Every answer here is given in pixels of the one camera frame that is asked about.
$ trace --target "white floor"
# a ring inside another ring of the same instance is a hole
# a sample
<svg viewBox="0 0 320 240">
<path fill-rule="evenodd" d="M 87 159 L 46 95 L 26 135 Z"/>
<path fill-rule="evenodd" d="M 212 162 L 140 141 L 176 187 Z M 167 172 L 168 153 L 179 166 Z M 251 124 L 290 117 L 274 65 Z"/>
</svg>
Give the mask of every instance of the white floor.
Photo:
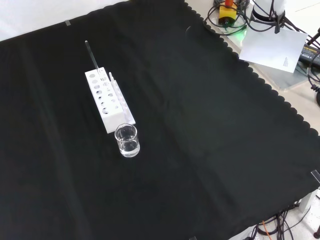
<svg viewBox="0 0 320 240">
<path fill-rule="evenodd" d="M 290 210 L 287 217 L 286 222 L 291 227 L 295 225 L 299 220 L 303 217 L 304 214 L 302 214 L 298 208 L 295 208 L 293 210 Z M 268 231 L 273 231 L 276 228 L 276 221 L 271 222 L 266 225 L 266 229 Z M 320 199 L 314 198 L 311 209 L 307 213 L 307 215 L 304 217 L 302 222 L 300 222 L 297 226 L 293 227 L 291 229 L 294 240 L 315 240 L 314 238 L 314 232 L 317 231 L 318 227 L 320 226 Z M 258 235 L 259 240 L 269 240 L 268 236 L 264 235 Z M 276 235 L 270 236 L 272 240 L 277 240 Z M 291 236 L 289 231 L 286 231 L 284 233 L 284 239 L 291 240 Z"/>
</svg>

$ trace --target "electric cable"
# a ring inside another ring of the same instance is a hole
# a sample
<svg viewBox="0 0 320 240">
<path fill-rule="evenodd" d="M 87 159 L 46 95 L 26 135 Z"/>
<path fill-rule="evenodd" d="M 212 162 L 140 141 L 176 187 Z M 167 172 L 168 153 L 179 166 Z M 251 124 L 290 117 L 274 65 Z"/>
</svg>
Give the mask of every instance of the electric cable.
<svg viewBox="0 0 320 240">
<path fill-rule="evenodd" d="M 270 240 L 272 240 L 272 238 L 270 237 L 269 232 L 268 232 L 268 230 L 266 228 L 265 221 L 262 221 L 262 224 L 263 224 L 263 227 L 264 227 L 264 230 L 265 230 L 267 236 L 269 237 Z"/>
<path fill-rule="evenodd" d="M 288 225 L 286 219 L 284 219 L 283 221 L 284 221 L 286 227 L 289 229 L 289 233 L 290 233 L 291 239 L 294 240 L 294 235 L 292 234 L 292 231 L 291 231 L 291 229 L 289 228 L 289 225 Z"/>
<path fill-rule="evenodd" d="M 311 206 L 309 207 L 308 211 L 303 215 L 303 217 L 300 219 L 300 221 L 298 221 L 295 225 L 289 227 L 288 229 L 284 230 L 284 232 L 291 230 L 293 227 L 297 226 L 299 223 L 302 222 L 302 220 L 305 218 L 305 216 L 308 214 L 308 212 L 310 211 Z"/>
<path fill-rule="evenodd" d="M 205 20 L 203 21 L 203 24 L 205 26 L 206 29 L 208 29 L 208 27 L 206 26 L 207 24 L 207 21 L 209 20 L 209 22 L 218 27 L 218 28 L 225 28 L 226 26 L 222 26 L 222 25 L 217 25 L 215 24 L 214 22 L 212 22 L 212 20 L 210 19 L 210 16 L 220 7 L 220 6 L 223 6 L 225 8 L 229 8 L 229 9 L 233 9 L 236 11 L 237 13 L 237 18 L 238 19 L 239 17 L 242 17 L 243 20 L 245 21 L 245 23 L 243 25 L 240 25 L 240 26 L 232 26 L 233 28 L 240 28 L 236 31 L 233 31 L 233 32 L 229 32 L 229 33 L 216 33 L 217 35 L 219 36 L 230 36 L 230 35 L 233 35 L 233 34 L 236 34 L 242 30 L 244 30 L 245 28 L 247 28 L 247 26 L 249 26 L 252 30 L 256 31 L 256 32 L 265 32 L 265 31 L 268 31 L 270 30 L 271 28 L 275 27 L 277 22 L 276 21 L 273 21 L 273 22 L 270 22 L 270 23 L 265 23 L 265 22 L 261 22 L 261 21 L 258 21 L 258 20 L 252 20 L 253 22 L 258 22 L 258 23 L 263 23 L 263 24 L 266 24 L 266 25 L 271 25 L 270 27 L 266 28 L 266 29 L 263 29 L 263 30 L 259 30 L 259 29 L 255 29 L 253 28 L 251 25 L 250 25 L 250 22 L 249 22 L 249 19 L 247 17 L 247 12 L 246 12 L 246 8 L 247 7 L 243 7 L 243 11 L 242 11 L 242 7 L 239 7 L 237 3 L 234 3 L 237 8 L 234 8 L 234 7 L 231 7 L 231 6 L 226 6 L 226 5 L 223 5 L 225 1 L 219 1 L 219 4 L 214 4 L 213 7 L 211 7 L 207 13 L 207 17 L 205 18 Z M 243 0 L 242 3 L 244 2 L 244 5 L 247 6 L 250 4 L 250 0 Z"/>
</svg>

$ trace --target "table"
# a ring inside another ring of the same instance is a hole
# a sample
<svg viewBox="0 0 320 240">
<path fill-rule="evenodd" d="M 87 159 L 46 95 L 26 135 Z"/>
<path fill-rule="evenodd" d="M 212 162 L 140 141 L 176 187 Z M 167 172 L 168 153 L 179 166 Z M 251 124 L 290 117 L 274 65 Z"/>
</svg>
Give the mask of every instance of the table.
<svg viewBox="0 0 320 240">
<path fill-rule="evenodd" d="M 207 1 L 207 0 L 186 0 L 186 3 L 188 3 L 188 5 L 194 10 L 196 11 L 198 14 L 201 15 L 201 17 L 203 17 L 204 19 L 207 17 L 208 14 L 208 10 L 212 7 L 212 2 Z M 304 26 L 303 24 L 301 24 L 300 21 L 304 21 L 304 18 L 301 17 L 300 15 L 303 14 L 301 12 L 299 13 L 289 13 L 289 19 L 291 19 L 295 24 L 298 24 L 298 26 L 300 26 L 300 28 L 302 28 L 302 26 Z M 220 30 L 212 25 L 209 21 L 207 22 L 212 29 L 214 29 L 215 31 L 217 31 L 218 33 L 220 32 Z M 309 24 L 307 29 L 307 32 L 310 33 L 312 36 L 317 32 L 318 27 L 312 24 Z M 226 36 L 221 36 L 221 38 L 224 39 L 224 41 L 226 43 L 228 43 L 229 47 L 232 48 L 232 50 L 236 53 L 240 53 L 241 51 L 241 43 L 239 42 L 239 40 L 236 37 L 226 37 Z M 272 70 L 272 68 L 270 67 L 265 67 L 265 66 L 261 66 L 259 64 L 255 64 L 255 63 L 250 63 L 250 67 L 253 68 L 253 71 L 255 73 L 257 73 L 261 78 L 265 79 L 266 82 L 272 87 L 272 89 L 276 90 L 279 92 L 279 95 L 283 96 L 285 98 L 285 100 L 287 102 L 289 102 L 291 104 L 291 106 L 293 108 L 295 108 L 297 110 L 297 112 L 303 116 L 304 120 L 308 123 L 310 123 L 310 127 L 314 128 L 315 130 L 317 130 L 318 132 L 320 132 L 320 109 L 319 106 L 316 102 L 316 93 L 311 91 L 310 89 L 310 84 L 308 81 L 304 81 L 303 84 L 298 84 L 295 87 L 289 88 L 288 90 L 281 90 L 279 88 L 279 86 L 277 86 L 275 84 L 275 80 L 270 78 L 270 76 L 272 77 L 276 77 L 275 74 L 270 74 L 268 72 L 268 70 L 274 71 Z M 311 201 L 313 200 L 313 198 L 316 196 L 317 191 L 313 191 L 311 193 L 309 193 L 306 197 L 304 197 L 301 200 L 300 203 L 300 210 L 305 213 L 311 204 Z M 244 238 L 244 236 L 247 236 L 249 232 L 252 231 L 254 226 L 249 227 L 248 229 L 244 230 L 243 232 L 239 233 L 238 235 L 232 237 L 230 240 L 241 240 Z"/>
<path fill-rule="evenodd" d="M 0 44 L 3 239 L 225 240 L 317 188 L 317 133 L 182 1 L 70 23 Z M 95 108 L 85 40 L 137 122 L 132 160 Z"/>
</svg>

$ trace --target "white sheet of paper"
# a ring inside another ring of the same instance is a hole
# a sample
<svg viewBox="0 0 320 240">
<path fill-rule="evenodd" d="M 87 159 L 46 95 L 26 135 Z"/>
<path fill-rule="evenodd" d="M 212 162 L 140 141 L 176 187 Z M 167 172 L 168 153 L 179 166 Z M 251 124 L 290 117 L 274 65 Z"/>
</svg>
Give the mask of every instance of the white sheet of paper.
<svg viewBox="0 0 320 240">
<path fill-rule="evenodd" d="M 255 29 L 268 27 L 255 22 L 251 22 L 251 25 Z M 293 73 L 307 36 L 305 33 L 283 28 L 278 34 L 275 34 L 274 27 L 264 32 L 248 28 L 239 58 Z"/>
</svg>

